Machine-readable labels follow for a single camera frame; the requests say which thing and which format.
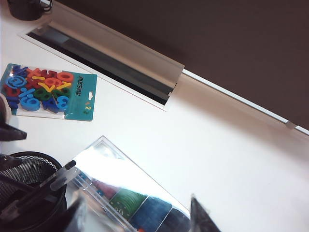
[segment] white desk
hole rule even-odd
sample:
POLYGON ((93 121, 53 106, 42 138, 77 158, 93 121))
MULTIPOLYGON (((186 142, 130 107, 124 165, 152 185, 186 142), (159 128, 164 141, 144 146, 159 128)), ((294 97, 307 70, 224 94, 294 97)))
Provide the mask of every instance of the white desk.
MULTIPOLYGON (((1 73, 9 62, 84 72, 17 36, 32 23, 1 0, 1 73)), ((308 136, 185 75, 168 107, 98 78, 93 121, 14 116, 28 138, 1 150, 64 164, 105 135, 185 206, 194 193, 223 232, 309 231, 308 136)))

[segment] plastic packaging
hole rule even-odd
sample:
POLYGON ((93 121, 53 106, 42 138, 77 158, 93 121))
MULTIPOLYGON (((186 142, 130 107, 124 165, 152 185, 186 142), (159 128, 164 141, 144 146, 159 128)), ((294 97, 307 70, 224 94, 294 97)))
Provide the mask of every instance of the plastic packaging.
POLYGON ((8 64, 1 93, 12 115, 90 121, 97 75, 8 64))
POLYGON ((105 137, 74 160, 81 173, 68 191, 74 183, 87 199, 85 231, 189 232, 189 211, 105 137))
POLYGON ((191 232, 220 232, 194 196, 191 199, 191 232))

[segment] cup handle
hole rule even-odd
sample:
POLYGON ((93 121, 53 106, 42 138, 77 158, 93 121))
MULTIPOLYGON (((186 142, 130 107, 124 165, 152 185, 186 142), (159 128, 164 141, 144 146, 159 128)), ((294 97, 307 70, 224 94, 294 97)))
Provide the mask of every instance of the cup handle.
POLYGON ((49 6, 48 7, 42 7, 43 12, 49 12, 52 9, 52 6, 53 6, 53 0, 49 0, 49 6))

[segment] black object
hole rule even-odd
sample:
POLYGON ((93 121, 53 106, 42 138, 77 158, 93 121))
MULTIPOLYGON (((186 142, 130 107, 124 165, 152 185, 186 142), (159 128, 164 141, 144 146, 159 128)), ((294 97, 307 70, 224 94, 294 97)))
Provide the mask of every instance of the black object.
POLYGON ((81 232, 86 217, 86 201, 80 196, 66 212, 55 218, 48 232, 81 232))
POLYGON ((16 181, 14 179, 11 179, 11 178, 3 175, 3 174, 0 174, 0 181, 5 183, 5 184, 8 184, 10 186, 13 186, 17 189, 20 189, 24 192, 30 192, 33 189, 33 187, 31 187, 31 186, 26 185, 22 182, 16 181))
POLYGON ((0 154, 0 172, 21 165, 22 159, 0 154))
POLYGON ((47 180, 43 181, 43 183, 37 185, 23 198, 15 200, 10 206, 8 206, 2 211, 2 214, 0 214, 0 220, 2 219, 3 223, 9 223, 15 220, 17 217, 22 218, 30 210, 35 210, 35 206, 40 204, 44 198, 46 198, 49 194, 53 194, 53 192, 56 192, 65 185, 64 183, 67 180, 66 177, 64 177, 63 175, 60 175, 60 177, 58 177, 58 173, 65 173, 67 170, 75 166, 75 164, 76 162, 72 160, 65 167, 62 167, 61 170, 58 170, 57 174, 52 175, 47 180), (59 187, 56 189, 52 189, 51 184, 54 183, 57 178, 60 178, 60 182, 58 185, 59 187))
POLYGON ((27 133, 12 127, 5 122, 0 122, 0 141, 13 141, 26 139, 27 133))
MULTIPOLYGON (((38 186, 61 168, 54 158, 39 152, 20 152, 12 154, 20 158, 19 166, 1 171, 0 174, 11 179, 30 185, 38 186)), ((18 217, 7 225, 0 225, 0 231, 4 232, 42 232, 50 227, 50 222, 58 214, 66 210, 65 200, 66 186, 50 194, 56 197, 55 203, 46 200, 39 201, 35 210, 29 210, 22 217, 18 217)), ((0 181, 0 211, 15 200, 25 196, 25 192, 18 190, 0 181)))
POLYGON ((52 9, 52 0, 46 7, 41 0, 8 0, 8 3, 11 15, 26 21, 39 19, 44 12, 52 9))
POLYGON ((191 199, 191 232, 220 232, 195 197, 191 199))
POLYGON ((156 232, 189 232, 190 219, 177 209, 172 209, 156 232))

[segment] magnetic number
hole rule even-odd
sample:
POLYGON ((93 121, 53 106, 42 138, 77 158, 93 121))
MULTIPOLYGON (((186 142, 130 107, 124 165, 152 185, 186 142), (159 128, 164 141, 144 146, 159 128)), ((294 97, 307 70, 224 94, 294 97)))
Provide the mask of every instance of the magnetic number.
POLYGON ((25 96, 27 96, 27 98, 33 98, 32 93, 35 91, 35 89, 31 88, 27 90, 26 88, 21 88, 20 91, 22 92, 21 94, 18 95, 20 98, 23 98, 25 96))
POLYGON ((22 87, 26 84, 26 80, 22 76, 12 76, 6 79, 6 84, 10 88, 22 87))
POLYGON ((31 69, 27 69, 27 73, 28 73, 27 77, 31 78, 33 76, 40 76, 41 75, 41 70, 38 69, 38 68, 36 68, 33 71, 31 69))
POLYGON ((30 88, 41 88, 41 86, 38 85, 39 82, 41 82, 43 80, 40 79, 32 79, 32 77, 28 77, 27 78, 27 84, 26 84, 26 88, 30 89, 30 88))
POLYGON ((72 85, 71 83, 68 83, 68 82, 65 82, 65 81, 63 81, 62 83, 63 83, 63 85, 59 85, 59 86, 56 85, 57 86, 56 89, 66 88, 66 87, 69 87, 69 86, 72 85))
POLYGON ((22 76, 22 77, 27 77, 27 68, 28 67, 24 67, 24 68, 20 68, 20 65, 15 65, 13 66, 13 72, 14 72, 14 75, 19 75, 19 76, 22 76))
POLYGON ((23 97, 20 100, 21 106, 28 111, 37 111, 40 108, 40 102, 36 98, 23 97))
POLYGON ((18 109, 19 98, 18 97, 6 97, 9 107, 11 109, 18 109))
POLYGON ((44 88, 37 89, 33 95, 40 101, 46 101, 52 97, 52 94, 47 92, 44 88))
POLYGON ((72 73, 69 73, 69 72, 60 72, 58 73, 57 78, 61 81, 72 83, 74 76, 72 73))
POLYGON ((20 94, 20 89, 18 89, 18 88, 16 88, 16 89, 10 88, 7 85, 4 85, 3 87, 4 87, 4 89, 6 91, 6 95, 8 97, 18 97, 18 95, 20 94))
POLYGON ((49 93, 53 91, 54 88, 56 88, 55 85, 48 87, 45 83, 41 83, 41 82, 39 82, 38 85, 42 86, 49 93))
POLYGON ((68 108, 69 98, 66 96, 60 96, 57 98, 57 107, 59 108, 59 111, 66 111, 68 108))
POLYGON ((53 90, 53 96, 54 96, 55 99, 57 99, 60 96, 69 97, 70 96, 70 90, 68 88, 63 88, 62 91, 55 89, 55 90, 53 90))
POLYGON ((54 112, 55 114, 58 113, 59 109, 54 98, 50 98, 46 101, 42 101, 44 110, 49 109, 50 111, 54 112))
POLYGON ((62 82, 60 80, 56 79, 56 78, 49 77, 49 78, 45 79, 45 84, 49 87, 51 87, 51 86, 58 87, 58 86, 62 85, 62 82))

